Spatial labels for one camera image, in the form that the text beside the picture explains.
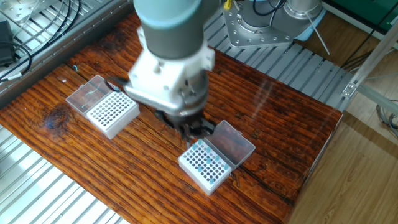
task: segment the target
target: metal grate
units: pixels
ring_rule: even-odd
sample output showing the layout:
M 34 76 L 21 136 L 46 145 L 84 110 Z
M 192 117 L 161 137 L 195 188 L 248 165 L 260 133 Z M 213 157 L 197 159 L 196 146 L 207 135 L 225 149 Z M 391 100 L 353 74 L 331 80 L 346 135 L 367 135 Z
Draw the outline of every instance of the metal grate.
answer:
M 13 20 L 7 13 L 0 10 L 0 21 L 4 19 L 9 21 L 12 33 L 14 34 L 14 42 L 24 46 L 31 54 L 40 50 L 52 37 L 59 35 L 56 34 L 56 31 L 67 15 L 69 0 L 46 1 L 50 1 L 53 4 L 38 12 L 36 15 L 32 14 L 33 16 L 27 22 L 24 22 L 26 19 L 18 21 Z M 111 0 L 81 0 L 78 22 L 84 21 L 87 17 L 109 2 L 111 2 Z M 66 25 L 60 32 L 70 25 L 72 19 L 77 14 L 77 10 L 78 1 L 71 0 L 70 16 L 66 21 Z M 16 49 L 16 58 L 18 59 L 16 63 L 0 67 L 0 76 L 5 74 L 9 69 L 21 65 L 21 63 L 27 59 L 27 55 L 23 50 Z M 27 66 L 27 63 L 19 67 L 18 71 L 12 72 L 8 76 L 15 75 L 17 72 L 25 69 L 25 66 Z M 5 90 L 1 85 L 5 84 L 9 85 L 9 83 L 0 83 L 0 93 Z
M 341 97 L 341 93 L 352 74 L 299 44 L 258 49 L 231 48 L 222 9 L 208 21 L 205 37 L 217 50 L 340 111 L 344 111 L 350 102 Z
M 127 223 L 0 126 L 0 223 Z

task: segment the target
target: black cable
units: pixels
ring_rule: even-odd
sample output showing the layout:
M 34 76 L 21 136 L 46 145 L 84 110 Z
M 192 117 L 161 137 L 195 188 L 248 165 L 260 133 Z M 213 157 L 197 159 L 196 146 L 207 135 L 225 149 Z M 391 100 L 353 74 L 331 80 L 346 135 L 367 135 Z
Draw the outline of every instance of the black cable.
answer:
M 25 70 L 21 72 L 21 74 L 23 75 L 27 71 L 29 71 L 30 66 L 32 66 L 32 56 L 30 55 L 29 51 L 24 46 L 22 46 L 21 44 L 13 43 L 13 42 L 0 42 L 0 45 L 7 45 L 7 46 L 11 46 L 11 47 L 19 47 L 24 52 L 26 52 L 26 55 L 28 56 L 28 59 L 29 59 L 29 63 L 26 66 Z M 0 82 L 9 81 L 7 78 L 3 79 L 6 75 L 8 75 L 8 74 L 5 74 L 2 77 L 0 77 Z
M 341 66 L 342 68 L 347 66 L 348 62 L 351 60 L 352 57 L 354 57 L 354 55 L 356 55 L 356 53 L 358 53 L 358 51 L 361 49 L 361 47 L 371 38 L 371 36 L 373 35 L 374 30 L 372 30 L 372 32 L 370 32 L 368 34 L 368 36 L 362 41 L 362 43 L 359 45 L 359 47 L 347 58 L 347 60 L 344 62 L 344 64 Z
M 75 16 L 75 18 L 73 18 L 73 20 L 72 20 L 72 22 L 69 24 L 69 26 L 68 26 L 68 28 L 66 28 L 63 32 L 62 32 L 62 34 L 60 34 L 60 35 L 58 35 L 55 39 L 53 39 L 53 41 L 48 41 L 41 49 L 39 49 L 38 51 L 36 51 L 34 54 L 32 54 L 31 56 L 30 56 L 30 58 L 33 58 L 33 57 L 35 57 L 37 54 L 39 54 L 39 53 L 41 53 L 41 51 L 43 51 L 44 49 L 46 49 L 47 47 L 49 47 L 51 44 L 53 44 L 54 42 L 56 42 L 57 40 L 59 40 L 61 37 L 63 37 L 63 35 L 64 34 L 66 34 L 67 33 L 67 31 L 69 31 L 69 29 L 71 29 L 72 28 L 72 25 L 74 25 L 74 23 L 77 21 L 77 19 L 79 18 L 79 16 L 80 16 L 80 9 L 81 9 L 81 0 L 78 0 L 78 2 L 79 2 L 79 4 L 78 4 L 78 11 L 76 12 L 76 16 Z M 4 77 L 6 77 L 6 76 L 8 76 L 11 72 L 13 72 L 15 69 L 17 69 L 18 68 L 18 66 L 15 66 L 14 68 L 12 68 L 12 69 L 10 69 L 8 72 L 6 72 L 4 75 L 2 75 L 1 77 L 0 77 L 0 83 L 1 82 L 4 82 L 2 79 L 4 78 Z
M 73 18 L 73 20 L 71 21 L 71 23 L 69 24 L 69 26 L 65 29 L 65 31 L 63 31 L 64 34 L 66 34 L 73 27 L 73 25 L 75 25 L 75 22 L 80 17 L 81 0 L 78 0 L 78 2 L 79 2 L 79 4 L 77 5 L 76 15 Z
M 394 4 L 394 6 L 391 7 L 390 11 L 387 12 L 386 15 L 384 15 L 384 17 L 379 21 L 379 23 L 376 26 L 379 27 L 387 19 L 388 15 L 391 14 L 397 6 L 398 6 L 398 2 L 396 2 Z M 370 32 L 369 35 L 362 41 L 361 45 L 359 45 L 359 47 L 347 58 L 347 60 L 345 61 L 345 63 L 343 64 L 342 67 L 344 67 L 348 64 L 348 61 L 350 61 L 352 59 L 352 57 L 354 57 L 354 55 L 356 53 L 358 53 L 360 48 L 371 38 L 371 36 L 373 35 L 374 32 L 375 32 L 375 30 L 373 29 L 372 32 Z
M 272 13 L 276 12 L 276 10 L 282 8 L 286 3 L 286 0 L 281 0 L 280 3 L 276 6 L 276 8 L 273 8 L 273 10 L 266 12 L 266 13 L 260 13 L 256 9 L 256 0 L 253 0 L 253 11 L 256 13 L 258 16 L 268 16 L 271 15 Z
M 272 7 L 273 9 L 281 9 L 282 7 L 283 7 L 283 5 L 281 5 L 281 7 L 278 7 L 278 5 L 276 5 L 276 7 L 275 6 L 273 6 L 272 4 L 271 4 L 271 0 L 268 0 L 268 4 L 270 5 L 270 7 Z
M 55 31 L 54 35 L 58 34 L 62 30 L 62 27 L 67 23 L 69 15 L 70 15 L 70 9 L 71 8 L 72 8 L 72 0 L 69 0 L 67 15 L 65 16 L 65 19 L 62 21 L 60 27 L 57 29 L 57 31 Z M 54 38 L 54 36 L 47 42 L 47 44 L 52 42 L 53 38 Z

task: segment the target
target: metal mounting plate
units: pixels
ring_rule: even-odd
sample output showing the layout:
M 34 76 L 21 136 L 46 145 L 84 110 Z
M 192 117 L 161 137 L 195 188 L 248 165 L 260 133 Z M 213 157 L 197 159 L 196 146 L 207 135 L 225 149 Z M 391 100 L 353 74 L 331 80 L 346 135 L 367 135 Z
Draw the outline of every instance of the metal mounting plate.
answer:
M 262 33 L 254 33 L 243 28 L 243 20 L 238 16 L 238 10 L 235 7 L 224 9 L 223 11 L 228 36 L 231 46 L 237 49 L 250 49 L 259 47 L 278 47 L 289 46 L 292 38 L 284 32 L 276 30 L 273 27 L 265 27 Z
M 39 2 L 37 0 L 2 0 L 0 2 L 0 12 L 13 21 L 23 23 L 30 15 L 30 12 L 32 12 L 31 17 L 33 17 L 56 2 L 57 0 L 39 0 Z

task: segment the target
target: metal frame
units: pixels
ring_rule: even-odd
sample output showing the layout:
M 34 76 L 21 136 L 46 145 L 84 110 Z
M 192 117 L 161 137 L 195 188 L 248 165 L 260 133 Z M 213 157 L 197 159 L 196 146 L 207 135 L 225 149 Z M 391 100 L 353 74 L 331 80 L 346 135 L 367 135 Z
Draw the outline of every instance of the metal frame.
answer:
M 104 1 L 102 4 L 100 8 L 92 10 L 92 13 L 84 17 L 85 19 L 77 22 L 69 33 L 54 42 L 51 47 L 36 55 L 31 69 L 22 78 L 0 85 L 0 108 L 5 107 L 84 46 L 105 34 L 115 23 L 134 10 L 130 0 Z M 45 42 L 35 49 L 40 49 L 44 44 Z M 14 64 L 13 67 L 18 67 L 14 72 L 19 72 L 25 66 L 27 62 Z
M 348 83 L 342 92 L 342 97 L 351 98 L 358 90 L 364 96 L 381 105 L 393 114 L 398 114 L 398 106 L 386 97 L 380 95 L 370 87 L 362 84 L 366 77 L 374 70 L 376 65 L 387 54 L 391 47 L 398 41 L 398 22 L 396 22 L 387 32 L 379 45 L 373 50 L 370 56 L 363 63 L 361 68 L 356 72 L 354 77 Z

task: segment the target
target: wood grain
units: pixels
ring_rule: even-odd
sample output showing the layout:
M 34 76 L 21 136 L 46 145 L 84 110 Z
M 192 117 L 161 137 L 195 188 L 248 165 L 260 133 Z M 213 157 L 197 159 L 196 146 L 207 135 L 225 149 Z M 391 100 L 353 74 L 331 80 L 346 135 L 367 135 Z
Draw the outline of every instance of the wood grain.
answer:
M 109 140 L 65 101 L 96 74 L 127 77 L 138 26 L 136 15 L 120 22 L 4 108 L 0 124 L 131 223 L 285 223 L 341 113 L 217 52 L 206 116 L 256 150 L 207 197 L 178 166 L 185 143 L 153 109 L 141 105 Z

